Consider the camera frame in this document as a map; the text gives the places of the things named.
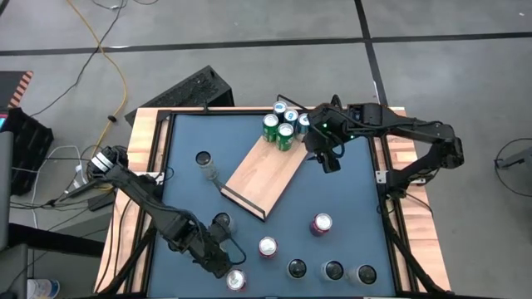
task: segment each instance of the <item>can lid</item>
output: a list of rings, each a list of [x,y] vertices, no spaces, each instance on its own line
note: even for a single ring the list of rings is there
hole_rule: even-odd
[[[196,163],[199,165],[207,165],[210,162],[210,154],[206,151],[200,151],[196,155]]]
[[[273,114],[268,114],[264,117],[263,123],[267,126],[275,126],[279,123],[279,119]]]
[[[362,265],[358,268],[358,278],[362,283],[373,284],[377,280],[377,272],[370,265]]]
[[[271,237],[264,237],[259,242],[259,251],[263,255],[272,255],[277,251],[277,242]]]
[[[298,122],[301,125],[310,125],[310,122],[308,121],[308,114],[307,113],[301,114],[298,118]]]
[[[275,102],[275,104],[273,104],[273,110],[275,110],[276,112],[284,112],[287,107],[288,105],[281,100],[278,100]]]
[[[294,109],[288,109],[286,112],[284,112],[284,119],[285,120],[296,120],[298,118],[298,112]]]
[[[278,132],[282,136],[288,137],[293,134],[293,127],[290,124],[282,124],[279,126]]]
[[[288,263],[288,273],[295,278],[304,277],[307,273],[307,264],[300,259],[293,259]]]
[[[318,229],[329,230],[333,225],[333,219],[328,214],[319,213],[316,215],[316,217],[314,217],[314,223],[316,223],[316,227],[318,227]]]
[[[214,220],[216,223],[221,223],[228,226],[231,223],[231,217],[227,213],[217,213],[216,216],[214,216]]]
[[[340,262],[331,261],[325,265],[325,273],[333,280],[338,280],[343,277],[343,266]]]
[[[231,290],[239,290],[244,287],[246,279],[244,273],[240,270],[233,270],[227,274],[227,287]]]

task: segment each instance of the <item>concrete floor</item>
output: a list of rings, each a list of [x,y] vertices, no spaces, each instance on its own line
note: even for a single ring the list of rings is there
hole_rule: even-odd
[[[374,37],[525,32],[532,28],[530,1],[362,2]],[[74,3],[101,36],[114,13],[89,1]],[[130,1],[104,45],[361,36],[351,0],[160,0],[152,6]],[[0,17],[0,41],[0,51],[94,46],[90,33],[63,0],[12,0]],[[529,298],[532,201],[504,189],[495,177],[493,158],[506,142],[530,137],[532,40],[404,42],[374,47],[389,105],[405,106],[409,115],[423,120],[452,124],[464,143],[465,164],[456,170],[442,170],[427,187],[452,289],[459,294]],[[278,93],[307,105],[329,101],[333,93],[344,103],[376,100],[363,44],[144,51],[111,56],[126,75],[130,94],[126,111],[206,65],[233,87],[237,105],[269,105]],[[87,57],[0,56],[0,70],[34,71],[22,101],[22,108],[31,114],[75,80]],[[97,55],[81,84],[37,118],[54,129],[55,146],[85,148],[95,143],[106,116],[120,103],[121,92],[120,77]],[[121,121],[105,144],[127,145],[130,132],[128,124]],[[531,145],[515,145],[508,153]],[[417,149],[423,154],[427,147]],[[57,156],[73,157],[75,153]],[[73,161],[48,164],[43,171],[50,175],[42,176],[37,202],[56,197],[74,167]],[[519,167],[503,173],[513,188],[532,193],[527,187],[529,176]],[[98,219],[91,221],[97,222],[91,224],[96,230],[106,225],[109,211],[84,213],[66,226]],[[75,212],[40,211],[40,227],[50,228]],[[12,221],[32,225],[32,215],[12,211]],[[46,267],[40,267],[40,275],[61,276],[49,268],[47,272]],[[85,284],[90,286],[95,278],[88,276]],[[65,283],[72,289],[80,282]]]

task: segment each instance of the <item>black case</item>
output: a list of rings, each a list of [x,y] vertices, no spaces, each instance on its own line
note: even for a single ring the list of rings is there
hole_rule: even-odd
[[[21,108],[7,111],[0,131],[13,133],[12,167],[38,171],[53,141],[48,129],[25,114]],[[12,169],[11,195],[23,195],[32,189],[37,174]]]
[[[202,105],[234,107],[231,86],[211,66],[197,71],[141,107],[196,107]],[[125,116],[126,121],[131,126],[135,122],[135,115],[136,109]]]

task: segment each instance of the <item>wooden ramp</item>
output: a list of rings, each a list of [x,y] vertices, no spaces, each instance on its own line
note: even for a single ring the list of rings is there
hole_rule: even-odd
[[[222,188],[221,193],[260,219],[266,220],[306,155],[305,144],[296,139],[292,148],[283,152],[277,149],[275,143],[269,143],[260,137],[234,171],[226,186],[264,213],[227,189]]]

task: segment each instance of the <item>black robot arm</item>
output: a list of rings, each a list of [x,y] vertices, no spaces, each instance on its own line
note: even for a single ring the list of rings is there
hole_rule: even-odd
[[[146,211],[171,250],[189,251],[203,269],[217,278],[225,275],[233,266],[219,246],[230,237],[227,226],[213,220],[206,228],[190,211],[163,204],[161,188],[155,179],[149,175],[138,176],[127,165],[126,149],[115,146],[104,148],[87,168],[90,177],[119,188]]]
[[[450,125],[440,121],[399,116],[390,108],[375,103],[348,105],[344,110],[337,96],[331,104],[321,104],[309,111],[308,119],[311,129],[304,143],[326,173],[340,170],[338,159],[343,156],[344,144],[357,137],[396,135],[432,144],[426,155],[406,168],[389,169],[380,174],[377,182],[385,184],[387,194],[392,197],[404,197],[411,182],[430,180],[431,173],[439,168],[454,169],[464,164],[460,138],[455,136]]]

